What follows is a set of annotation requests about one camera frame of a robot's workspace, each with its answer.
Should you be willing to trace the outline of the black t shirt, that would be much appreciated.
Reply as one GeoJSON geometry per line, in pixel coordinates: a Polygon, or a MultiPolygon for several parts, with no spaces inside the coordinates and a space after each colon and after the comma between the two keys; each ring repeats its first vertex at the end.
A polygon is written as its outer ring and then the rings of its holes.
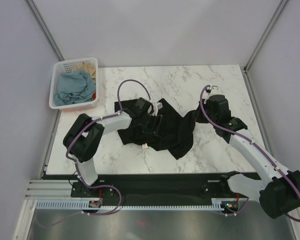
{"type": "Polygon", "coordinates": [[[162,108],[158,111],[162,115],[158,134],[148,134],[142,126],[134,121],[127,129],[118,130],[118,135],[124,145],[147,144],[156,151],[168,150],[176,159],[184,157],[194,143],[193,131],[196,125],[197,110],[191,110],[181,116],[164,98],[159,100],[162,108]]]}

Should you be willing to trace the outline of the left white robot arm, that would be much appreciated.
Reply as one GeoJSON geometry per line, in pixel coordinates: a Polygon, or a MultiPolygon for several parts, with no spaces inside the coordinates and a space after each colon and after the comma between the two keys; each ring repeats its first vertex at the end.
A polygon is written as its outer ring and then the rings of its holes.
{"type": "Polygon", "coordinates": [[[66,158],[73,161],[82,181],[82,191],[89,197],[96,196],[100,185],[96,180],[98,174],[94,165],[101,139],[104,135],[135,127],[142,133],[159,137],[163,116],[159,110],[163,108],[161,102],[150,102],[142,97],[126,108],[119,103],[119,110],[115,113],[92,118],[85,113],[80,114],[63,139],[66,147],[66,158]]]}

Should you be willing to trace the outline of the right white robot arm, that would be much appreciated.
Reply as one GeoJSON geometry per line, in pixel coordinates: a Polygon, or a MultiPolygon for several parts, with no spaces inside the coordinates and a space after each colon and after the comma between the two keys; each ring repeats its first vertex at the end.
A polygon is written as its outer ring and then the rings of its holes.
{"type": "MultiPolygon", "coordinates": [[[[241,173],[231,172],[219,184],[223,196],[239,193],[257,201],[272,219],[288,215],[300,207],[300,171],[289,170],[260,147],[248,126],[240,118],[231,115],[224,95],[201,98],[197,121],[213,125],[216,134],[235,148],[260,177],[260,180],[253,180],[241,173]]],[[[291,216],[290,219],[300,223],[298,218],[291,216]]]]}

